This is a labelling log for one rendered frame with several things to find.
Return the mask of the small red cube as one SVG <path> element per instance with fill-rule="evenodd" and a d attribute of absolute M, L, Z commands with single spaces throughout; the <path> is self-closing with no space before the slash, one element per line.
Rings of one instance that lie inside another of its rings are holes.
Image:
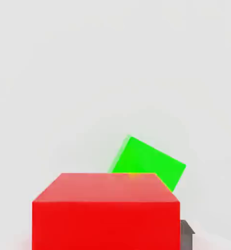
<path fill-rule="evenodd" d="M 63 173 L 32 203 L 32 250 L 180 250 L 180 203 L 151 173 Z"/>

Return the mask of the small green cube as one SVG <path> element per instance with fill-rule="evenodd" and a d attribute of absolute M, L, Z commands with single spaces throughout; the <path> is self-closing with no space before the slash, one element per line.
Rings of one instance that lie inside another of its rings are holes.
<path fill-rule="evenodd" d="M 108 172 L 155 173 L 170 191 L 174 191 L 185 168 L 186 164 L 128 135 Z"/>

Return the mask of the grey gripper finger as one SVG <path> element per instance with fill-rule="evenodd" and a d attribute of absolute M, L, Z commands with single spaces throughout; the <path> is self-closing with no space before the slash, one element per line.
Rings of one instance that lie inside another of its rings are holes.
<path fill-rule="evenodd" d="M 181 219 L 180 250 L 211 250 L 211 242 L 198 225 Z"/>

